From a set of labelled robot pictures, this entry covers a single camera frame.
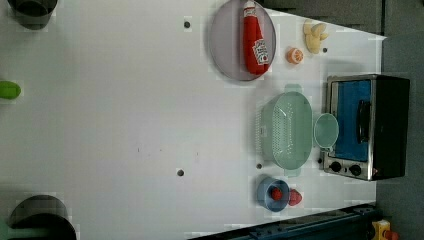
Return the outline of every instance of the blue oven window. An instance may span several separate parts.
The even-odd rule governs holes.
[[[358,143],[356,134],[356,116],[361,100],[371,101],[371,81],[339,83],[337,121],[340,133],[335,148],[337,158],[359,162],[368,160],[368,143]]]

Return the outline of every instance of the cream colored toy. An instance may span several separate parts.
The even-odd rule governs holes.
[[[303,33],[305,34],[305,42],[309,52],[318,54],[321,41],[328,37],[328,33],[323,33],[327,25],[325,23],[319,23],[312,26],[312,20],[308,19],[303,25]]]

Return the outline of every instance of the small red object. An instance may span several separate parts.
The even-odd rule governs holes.
[[[274,201],[279,201],[283,198],[283,192],[281,192],[279,188],[275,187],[274,189],[272,189],[271,198]]]
[[[384,231],[383,236],[387,240],[398,240],[399,239],[399,234],[397,232],[392,232],[390,230]]]
[[[255,2],[251,0],[244,5],[244,60],[251,74],[262,75],[269,68],[269,59],[255,6]]]
[[[296,191],[295,189],[291,189],[289,205],[290,206],[297,205],[298,203],[300,203],[300,201],[302,201],[302,195],[300,195],[300,193]]]

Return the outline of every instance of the gray floor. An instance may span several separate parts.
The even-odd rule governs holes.
[[[266,8],[385,36],[424,30],[423,0],[258,0]]]
[[[399,32],[409,29],[398,29]],[[377,182],[377,207],[401,239],[424,237],[424,31],[394,35],[383,42],[386,74],[411,80],[406,174]]]

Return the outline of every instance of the blue bowl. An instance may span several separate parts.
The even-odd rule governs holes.
[[[277,187],[283,193],[283,198],[274,201],[271,197],[271,191]],[[272,212],[283,210],[290,200],[290,188],[286,182],[275,178],[267,177],[258,186],[257,198],[260,205]]]

